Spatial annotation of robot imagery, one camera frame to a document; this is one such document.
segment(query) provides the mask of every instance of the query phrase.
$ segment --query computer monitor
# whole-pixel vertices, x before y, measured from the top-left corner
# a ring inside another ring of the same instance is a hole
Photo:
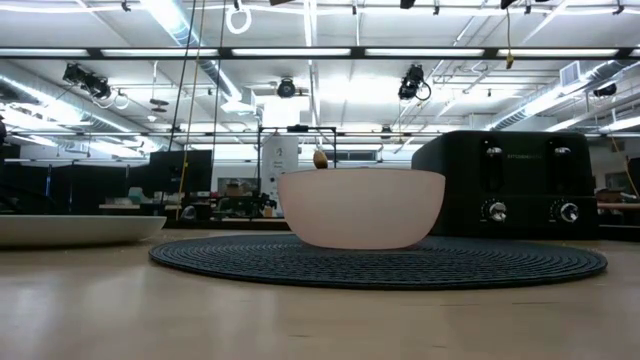
[[[212,168],[211,150],[187,151],[182,192],[210,191]],[[149,158],[149,180],[152,191],[177,193],[180,188],[184,151],[151,153]]]

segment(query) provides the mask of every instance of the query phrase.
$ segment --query ceiling beam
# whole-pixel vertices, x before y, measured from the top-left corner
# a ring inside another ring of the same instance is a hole
[[[501,60],[506,47],[201,47],[200,60]],[[640,47],[512,47],[523,60],[638,60]],[[100,47],[0,47],[0,59],[10,60],[195,60],[197,49]]]

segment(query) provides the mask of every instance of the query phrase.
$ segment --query white bowl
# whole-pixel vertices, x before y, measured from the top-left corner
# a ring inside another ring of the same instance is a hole
[[[395,249],[438,218],[444,176],[420,170],[323,169],[284,174],[278,196],[293,232],[311,245]]]
[[[138,241],[162,229],[163,216],[0,216],[0,246],[95,245]]]

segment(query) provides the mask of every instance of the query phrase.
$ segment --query table surface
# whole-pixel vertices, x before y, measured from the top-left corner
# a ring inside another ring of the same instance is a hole
[[[148,260],[156,244],[232,233],[241,232],[168,230],[132,246],[0,252],[0,357],[567,360],[640,352],[640,244],[555,242],[604,253],[607,273],[475,291],[262,285]]]
[[[598,203],[598,209],[640,210],[640,204]]]

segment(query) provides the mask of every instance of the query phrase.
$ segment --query yellow cable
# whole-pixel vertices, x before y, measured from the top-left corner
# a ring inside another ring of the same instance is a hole
[[[618,148],[618,143],[616,142],[616,139],[613,136],[611,136],[611,141],[613,142],[613,147],[616,149],[616,153],[624,156],[624,154],[620,152],[620,149]],[[638,195],[638,189],[636,189],[636,185],[633,183],[633,178],[631,177],[631,173],[629,172],[629,161],[627,161],[626,157],[624,157],[624,171],[627,173],[627,178],[629,178],[631,189],[633,189],[633,192],[635,193],[636,197],[640,198],[640,195]]]
[[[187,123],[187,140],[184,144],[184,158],[182,160],[182,174],[180,175],[180,187],[178,188],[178,198],[180,200],[180,205],[182,205],[182,199],[180,199],[180,195],[182,194],[182,187],[184,186],[184,175],[187,172],[187,167],[189,166],[189,162],[187,161],[187,152],[189,150],[189,137],[191,135],[191,119],[193,117],[193,103],[196,101],[196,82],[198,80],[198,68],[200,68],[199,66],[197,66],[198,60],[200,60],[200,48],[202,47],[201,42],[202,42],[202,29],[204,27],[204,10],[205,10],[205,1],[202,2],[202,15],[200,18],[200,37],[198,38],[198,52],[196,53],[196,69],[195,72],[193,74],[193,89],[191,90],[191,106],[189,108],[189,122]],[[178,220],[179,216],[178,214],[180,213],[180,209],[178,208],[178,210],[176,210],[176,220]]]

